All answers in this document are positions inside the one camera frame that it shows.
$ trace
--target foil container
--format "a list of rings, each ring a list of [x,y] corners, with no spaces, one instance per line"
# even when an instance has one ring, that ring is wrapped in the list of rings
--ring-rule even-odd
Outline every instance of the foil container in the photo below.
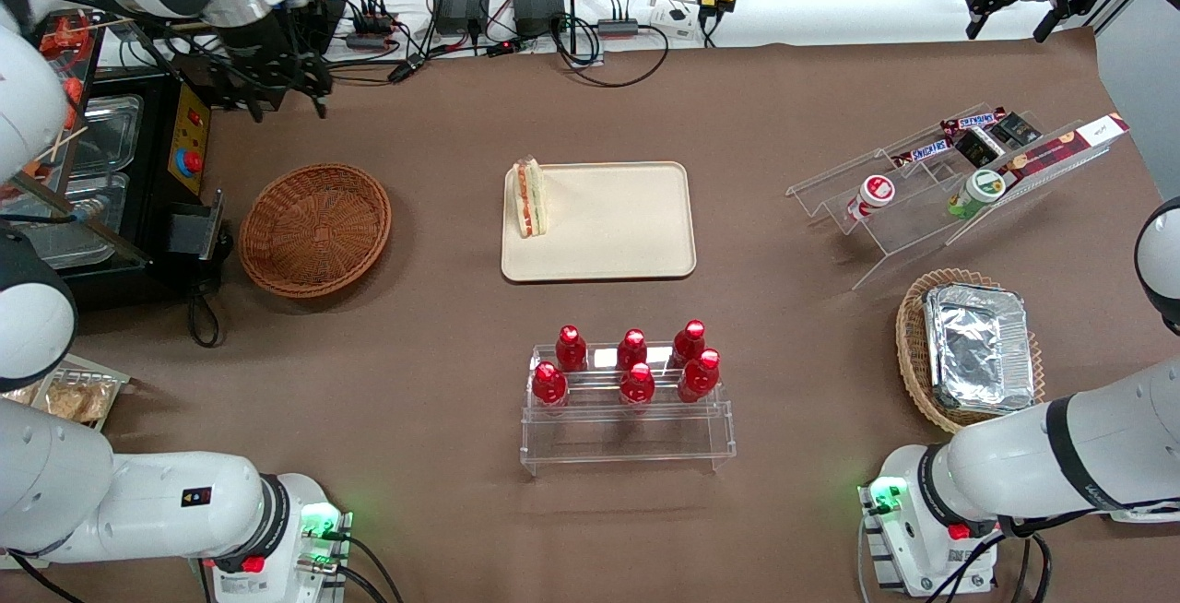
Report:
[[[1010,414],[1035,401],[1024,301],[978,284],[926,293],[935,400],[948,409]]]

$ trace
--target red bottle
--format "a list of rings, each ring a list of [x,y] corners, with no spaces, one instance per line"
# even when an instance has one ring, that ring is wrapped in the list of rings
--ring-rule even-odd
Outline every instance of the red bottle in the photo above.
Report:
[[[532,373],[532,395],[543,407],[565,407],[569,402],[569,384],[556,365],[542,361]]]
[[[643,339],[643,332],[631,329],[623,335],[623,342],[618,343],[615,350],[615,369],[630,371],[632,365],[648,362],[648,341]]]
[[[700,358],[684,365],[684,375],[680,379],[676,391],[684,402],[696,402],[709,395],[709,392],[721,381],[721,355],[715,349],[701,352]]]
[[[577,327],[566,325],[557,334],[557,367],[566,373],[586,369],[586,341]]]
[[[693,320],[673,339],[668,367],[683,368],[690,360],[699,358],[701,352],[704,352],[704,322]]]
[[[648,405],[656,395],[656,381],[647,363],[636,363],[623,373],[618,382],[618,402],[622,405]]]

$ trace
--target empty wicker basket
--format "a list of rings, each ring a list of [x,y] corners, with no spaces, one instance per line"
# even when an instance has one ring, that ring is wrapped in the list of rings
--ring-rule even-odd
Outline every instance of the empty wicker basket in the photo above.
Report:
[[[365,171],[301,166],[270,182],[242,222],[242,267],[278,296],[323,296],[376,262],[392,221],[385,188]]]
[[[991,278],[964,271],[962,268],[939,268],[920,276],[911,284],[910,291],[902,300],[897,312],[897,360],[902,367],[902,379],[914,405],[927,419],[944,431],[953,434],[962,427],[995,419],[991,414],[977,411],[948,409],[935,400],[930,384],[930,350],[926,346],[926,313],[923,309],[923,296],[939,284],[966,283],[982,284],[988,288],[999,288]],[[1032,384],[1036,402],[1044,399],[1044,367],[1041,366],[1041,347],[1036,337],[1029,333],[1029,354],[1032,360]]]

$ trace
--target white robotic arm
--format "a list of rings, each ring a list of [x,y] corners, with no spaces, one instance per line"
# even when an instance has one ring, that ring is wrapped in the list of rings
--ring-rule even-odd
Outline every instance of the white robotic arm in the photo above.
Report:
[[[274,6],[307,0],[81,0],[132,18],[202,18],[241,70],[266,85],[302,70]],[[55,0],[0,0],[0,183],[54,142],[68,104],[59,78],[21,37]],[[68,289],[0,221],[0,392],[38,381],[73,341]],[[308,557],[330,545],[307,529],[340,513],[301,474],[262,476],[218,453],[119,455],[98,432],[0,400],[0,548],[50,562],[182,556],[212,561],[218,601],[315,601]]]
[[[1180,335],[1180,198],[1147,219],[1135,268]],[[1175,507],[1180,358],[965,427],[948,444],[898,448],[861,499],[905,590],[922,597],[999,531],[1017,536],[1092,512],[1150,518],[1141,511]],[[994,550],[982,553],[959,591],[989,590],[994,563]]]

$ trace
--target yellow panel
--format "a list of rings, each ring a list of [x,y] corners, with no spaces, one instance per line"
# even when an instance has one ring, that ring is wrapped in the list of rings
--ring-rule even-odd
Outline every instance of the yellow panel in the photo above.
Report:
[[[209,107],[201,103],[189,85],[181,85],[181,99],[176,106],[176,124],[172,127],[172,149],[168,153],[168,170],[178,182],[184,183],[192,195],[201,195],[203,171],[195,171],[192,177],[185,177],[177,166],[177,152],[195,152],[205,158],[209,145]]]

